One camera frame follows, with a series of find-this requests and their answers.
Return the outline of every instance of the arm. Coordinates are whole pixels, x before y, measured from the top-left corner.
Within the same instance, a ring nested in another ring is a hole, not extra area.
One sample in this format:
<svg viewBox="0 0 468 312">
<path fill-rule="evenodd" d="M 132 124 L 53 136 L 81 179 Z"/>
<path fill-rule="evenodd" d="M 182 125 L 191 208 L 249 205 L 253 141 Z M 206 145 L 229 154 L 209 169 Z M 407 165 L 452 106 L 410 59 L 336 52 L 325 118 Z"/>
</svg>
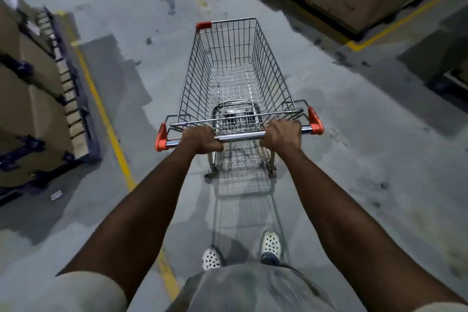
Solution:
<svg viewBox="0 0 468 312">
<path fill-rule="evenodd" d="M 103 274 L 120 285 L 130 303 L 158 256 L 192 159 L 222 150 L 210 127 L 184 130 L 178 147 L 102 221 L 59 275 Z"/>
<path fill-rule="evenodd" d="M 409 312 L 432 302 L 466 303 L 408 256 L 301 150 L 301 126 L 270 122 L 261 145 L 284 160 L 325 253 L 369 311 Z"/>
</svg>

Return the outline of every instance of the yellow floor line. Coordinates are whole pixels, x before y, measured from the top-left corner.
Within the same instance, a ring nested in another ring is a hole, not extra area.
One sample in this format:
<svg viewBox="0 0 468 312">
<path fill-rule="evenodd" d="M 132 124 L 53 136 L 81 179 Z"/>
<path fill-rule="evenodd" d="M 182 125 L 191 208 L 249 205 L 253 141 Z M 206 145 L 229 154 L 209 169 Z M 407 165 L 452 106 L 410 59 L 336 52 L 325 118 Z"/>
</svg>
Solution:
<svg viewBox="0 0 468 312">
<path fill-rule="evenodd" d="M 63 19 L 68 40 L 70 44 L 73 45 L 76 56 L 78 57 L 79 64 L 81 66 L 81 69 L 83 70 L 86 82 L 91 90 L 91 94 L 96 102 L 97 109 L 99 111 L 99 114 L 101 115 L 102 122 L 104 123 L 104 126 L 106 127 L 107 135 L 110 139 L 110 143 L 112 145 L 112 148 L 114 149 L 114 153 L 117 157 L 117 161 L 120 165 L 120 169 L 122 170 L 122 173 L 126 180 L 128 190 L 130 192 L 137 186 L 137 183 L 132 176 L 132 172 L 130 171 L 130 167 L 128 166 L 127 160 L 124 156 L 124 152 L 122 151 L 122 148 L 119 145 L 114 128 L 112 127 L 110 123 L 109 117 L 107 116 L 102 100 L 99 96 L 96 86 L 94 85 L 93 79 L 91 78 L 88 66 L 86 65 L 86 61 L 83 56 L 83 53 L 78 47 L 76 36 L 75 36 L 72 26 L 70 25 L 70 22 L 68 21 L 67 14 L 62 11 L 58 11 L 57 14 L 61 15 Z M 179 289 L 179 285 L 177 285 L 176 277 L 174 276 L 172 269 L 167 262 L 163 248 L 159 252 L 158 258 L 156 259 L 156 263 L 158 264 L 161 277 L 164 280 L 164 285 L 166 287 L 167 294 L 169 295 L 169 298 L 171 299 L 171 301 L 173 301 L 179 294 L 180 289 Z"/>
<path fill-rule="evenodd" d="M 416 16 L 419 14 L 423 13 L 424 11 L 428 10 L 429 8 L 433 7 L 435 4 L 440 2 L 441 0 L 431 0 L 427 2 L 426 4 L 422 5 L 418 9 L 416 9 L 413 13 L 409 14 L 407 17 L 398 20 L 394 24 L 390 25 L 386 29 L 382 30 L 380 33 L 377 35 L 371 37 L 364 43 L 358 44 L 355 43 L 354 41 L 349 41 L 346 45 L 351 48 L 354 52 L 359 52 L 362 49 L 365 49 L 367 46 L 371 45 L 372 43 L 376 42 L 378 39 L 381 39 L 382 37 L 388 35 L 390 32 L 394 31 L 396 28 L 402 26 L 403 24 L 406 24 L 409 20 L 414 19 Z"/>
</svg>

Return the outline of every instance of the sleeve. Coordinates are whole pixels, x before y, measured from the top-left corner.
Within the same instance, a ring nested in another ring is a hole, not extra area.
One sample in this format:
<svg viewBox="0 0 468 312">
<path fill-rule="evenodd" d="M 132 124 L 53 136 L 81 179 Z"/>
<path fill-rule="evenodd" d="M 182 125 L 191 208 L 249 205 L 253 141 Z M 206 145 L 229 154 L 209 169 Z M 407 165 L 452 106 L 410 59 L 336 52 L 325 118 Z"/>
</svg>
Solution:
<svg viewBox="0 0 468 312">
<path fill-rule="evenodd" d="M 414 312 L 468 312 L 468 306 L 453 302 L 436 302 L 419 307 Z"/>
<path fill-rule="evenodd" d="M 77 271 L 44 284 L 22 311 L 124 312 L 127 299 L 114 280 L 98 273 Z"/>
</svg>

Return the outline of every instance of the person's right hand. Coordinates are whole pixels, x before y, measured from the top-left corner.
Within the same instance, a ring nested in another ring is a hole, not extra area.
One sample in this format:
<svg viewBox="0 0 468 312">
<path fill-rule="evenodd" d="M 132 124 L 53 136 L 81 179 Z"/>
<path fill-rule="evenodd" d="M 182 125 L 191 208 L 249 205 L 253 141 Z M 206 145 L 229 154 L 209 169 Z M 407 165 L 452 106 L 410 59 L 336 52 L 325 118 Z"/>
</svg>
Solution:
<svg viewBox="0 0 468 312">
<path fill-rule="evenodd" d="M 277 152 L 280 156 L 285 151 L 301 149 L 301 128 L 299 121 L 271 120 L 260 145 Z"/>
</svg>

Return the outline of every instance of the cart handle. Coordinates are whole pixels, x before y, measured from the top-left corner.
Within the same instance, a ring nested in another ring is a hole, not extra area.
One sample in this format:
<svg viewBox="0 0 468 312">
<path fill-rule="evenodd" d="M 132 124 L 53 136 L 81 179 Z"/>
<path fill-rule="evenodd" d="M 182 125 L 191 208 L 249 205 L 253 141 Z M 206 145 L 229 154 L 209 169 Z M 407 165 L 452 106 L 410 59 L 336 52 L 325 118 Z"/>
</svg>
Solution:
<svg viewBox="0 0 468 312">
<path fill-rule="evenodd" d="M 308 115 L 309 115 L 309 125 L 302 126 L 301 134 L 302 135 L 322 135 L 323 134 L 323 124 L 318 118 L 317 114 L 315 113 L 312 107 L 307 108 Z M 218 135 L 215 136 L 214 139 L 220 141 L 221 143 L 229 143 L 229 142 L 238 142 L 238 141 L 248 141 L 248 140 L 259 140 L 265 137 L 266 131 L 252 131 L 252 132 L 244 132 L 244 133 L 232 133 L 227 135 Z M 175 148 L 180 143 L 180 140 L 168 140 L 167 139 L 167 128 L 166 123 L 163 122 L 161 127 L 159 127 L 159 132 L 156 137 L 156 150 L 161 152 L 163 150 L 167 150 L 170 148 Z"/>
</svg>

